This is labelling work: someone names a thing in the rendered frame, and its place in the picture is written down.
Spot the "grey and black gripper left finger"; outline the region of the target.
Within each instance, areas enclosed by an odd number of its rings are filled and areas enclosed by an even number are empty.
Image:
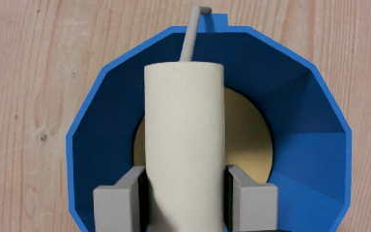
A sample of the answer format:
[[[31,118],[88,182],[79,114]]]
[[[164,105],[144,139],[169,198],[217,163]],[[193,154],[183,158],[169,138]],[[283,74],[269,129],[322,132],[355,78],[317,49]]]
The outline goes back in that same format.
[[[96,232],[146,232],[146,166],[134,166],[114,186],[94,189]]]

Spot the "blue pail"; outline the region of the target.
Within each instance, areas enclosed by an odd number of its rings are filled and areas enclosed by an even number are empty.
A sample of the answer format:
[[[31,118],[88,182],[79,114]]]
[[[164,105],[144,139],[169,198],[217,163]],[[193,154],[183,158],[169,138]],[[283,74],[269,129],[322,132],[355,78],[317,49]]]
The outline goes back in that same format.
[[[212,11],[193,6],[187,26],[101,68],[66,134],[81,232],[96,232],[94,189],[135,165],[147,172],[146,232],[228,232],[226,164],[278,187],[277,229],[335,232],[349,210],[352,130],[316,65]]]

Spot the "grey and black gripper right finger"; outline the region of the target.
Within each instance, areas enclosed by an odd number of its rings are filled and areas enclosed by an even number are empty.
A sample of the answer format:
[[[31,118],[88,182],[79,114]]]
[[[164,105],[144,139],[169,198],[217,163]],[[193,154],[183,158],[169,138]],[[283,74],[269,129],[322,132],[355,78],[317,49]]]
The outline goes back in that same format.
[[[277,229],[278,187],[258,184],[237,164],[224,171],[224,222],[228,232]]]

